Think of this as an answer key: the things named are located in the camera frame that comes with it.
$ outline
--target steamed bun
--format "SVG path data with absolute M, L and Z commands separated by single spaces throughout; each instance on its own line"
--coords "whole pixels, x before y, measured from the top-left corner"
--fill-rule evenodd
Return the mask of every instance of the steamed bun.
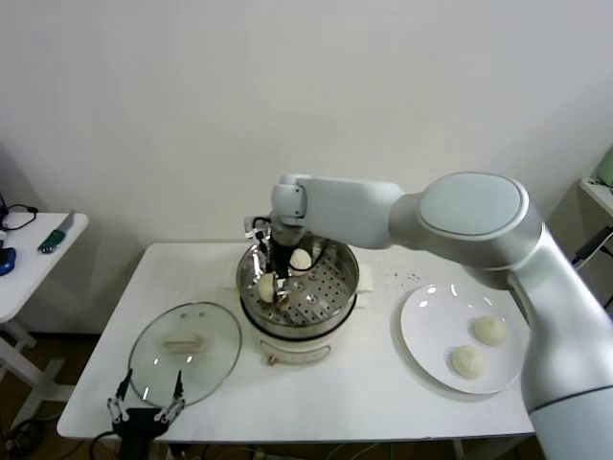
M 274 273 L 266 273 L 260 278 L 260 281 L 258 282 L 258 291 L 260 292 L 260 298 L 263 302 L 272 304 L 273 297 L 275 295 L 274 282 Z
M 467 379 L 478 379 L 486 371 L 486 361 L 481 351 L 469 345 L 463 345 L 453 351 L 451 363 L 458 374 Z
M 307 270 L 308 268 L 310 268 L 311 259 L 304 249 L 298 248 L 292 253 L 291 258 L 289 259 L 289 263 L 291 264 L 291 266 L 293 266 L 294 268 L 298 268 L 299 270 Z M 307 272 L 292 270 L 292 274 L 294 276 L 301 276 L 307 274 Z
M 495 347 L 507 338 L 509 330 L 504 321 L 494 316 L 482 316 L 472 323 L 472 330 L 483 343 Z

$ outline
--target floor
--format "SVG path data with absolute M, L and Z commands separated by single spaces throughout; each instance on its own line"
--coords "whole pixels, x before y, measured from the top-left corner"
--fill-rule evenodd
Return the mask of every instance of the floor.
M 49 337 L 38 339 L 38 345 L 24 355 L 35 365 L 44 368 L 50 358 L 65 357 L 67 364 L 58 376 L 59 383 L 75 384 L 79 379 L 89 356 L 96 346 L 96 337 Z M 17 413 L 21 403 L 28 395 L 29 388 L 13 375 L 7 375 L 0 381 L 0 423 L 6 434 L 12 418 Z M 63 404 L 46 402 L 38 412 L 37 417 L 49 418 L 61 413 Z M 44 437 L 42 444 L 27 458 L 29 460 L 59 460 L 70 458 L 71 460 L 88 459 L 89 443 L 81 443 L 61 438 L 56 432 L 56 422 L 44 424 Z M 482 440 L 470 440 L 465 442 L 465 451 L 477 447 Z M 206 458 L 207 460 L 249 460 L 254 458 L 254 453 L 249 449 L 262 449 L 272 460 L 273 454 L 284 455 L 306 460 L 352 460 L 352 458 L 369 444 L 350 444 L 342 446 L 334 444 L 285 444 L 264 446 L 228 446 L 210 445 L 190 447 L 185 457 L 188 460 Z M 69 457 L 68 452 L 77 448 Z M 6 455 L 0 453 L 0 460 L 5 460 Z M 110 460 L 115 458 L 113 446 L 99 444 L 95 449 L 97 460 Z M 265 456 L 255 455 L 256 459 L 264 460 Z M 453 447 L 450 441 L 429 441 L 418 443 L 385 443 L 372 447 L 359 456 L 360 460 L 454 460 Z M 500 460 L 543 460 L 544 456 L 540 446 L 534 437 L 520 444 L 511 452 L 500 457 Z

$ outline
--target glass lid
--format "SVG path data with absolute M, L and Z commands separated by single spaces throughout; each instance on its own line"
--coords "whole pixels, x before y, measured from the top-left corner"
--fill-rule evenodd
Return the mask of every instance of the glass lid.
M 185 404 L 197 403 L 230 375 L 241 343 L 237 319 L 221 305 L 175 307 L 149 323 L 136 339 L 128 364 L 132 388 L 144 401 L 166 406 L 181 371 Z

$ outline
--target green object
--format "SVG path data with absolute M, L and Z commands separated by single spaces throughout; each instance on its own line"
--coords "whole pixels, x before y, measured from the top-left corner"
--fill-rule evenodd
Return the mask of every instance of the green object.
M 596 168 L 596 176 L 609 187 L 613 187 L 613 147 Z
M 73 226 L 73 220 L 75 219 L 75 212 L 71 211 L 70 214 L 64 219 L 59 227 L 51 232 L 45 241 L 43 241 L 38 247 L 38 252 L 41 254 L 51 254 L 56 252 L 57 247 L 66 238 L 66 233 Z
M 54 230 L 38 247 L 38 252 L 42 252 L 43 254 L 55 252 L 59 244 L 64 241 L 64 238 L 66 238 L 64 232 L 61 230 Z

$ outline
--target stainless steel steamer basket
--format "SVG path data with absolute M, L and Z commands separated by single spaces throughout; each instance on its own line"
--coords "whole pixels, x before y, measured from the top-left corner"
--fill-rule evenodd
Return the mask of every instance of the stainless steel steamer basket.
M 359 268 L 350 248 L 337 241 L 306 235 L 299 247 L 318 264 L 302 276 L 288 280 L 289 295 L 281 304 L 260 299 L 258 281 L 265 258 L 256 245 L 238 265 L 240 302 L 249 320 L 263 333 L 281 340 L 312 340 L 341 326 L 355 305 Z

